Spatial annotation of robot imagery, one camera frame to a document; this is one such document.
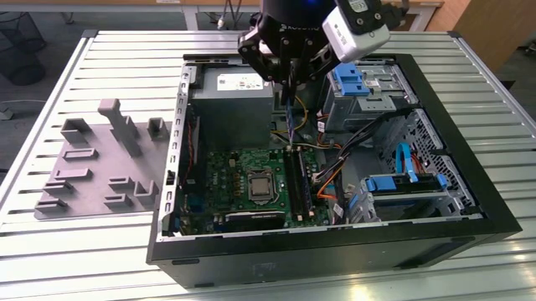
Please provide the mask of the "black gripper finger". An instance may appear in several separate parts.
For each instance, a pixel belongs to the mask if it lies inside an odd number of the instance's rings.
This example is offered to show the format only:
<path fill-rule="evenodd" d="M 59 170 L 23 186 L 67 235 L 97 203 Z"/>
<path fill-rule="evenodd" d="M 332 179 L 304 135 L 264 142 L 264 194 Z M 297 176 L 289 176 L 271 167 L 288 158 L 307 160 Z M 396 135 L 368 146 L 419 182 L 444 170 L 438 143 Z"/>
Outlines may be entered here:
<path fill-rule="evenodd" d="M 311 81 L 323 78 L 339 64 L 339 58 L 327 38 L 305 38 L 299 57 L 292 61 L 289 92 L 296 96 L 297 89 Z"/>
<path fill-rule="evenodd" d="M 273 82 L 283 94 L 289 94 L 289 59 L 261 52 L 261 35 L 257 29 L 240 35 L 238 52 L 263 79 Z"/>

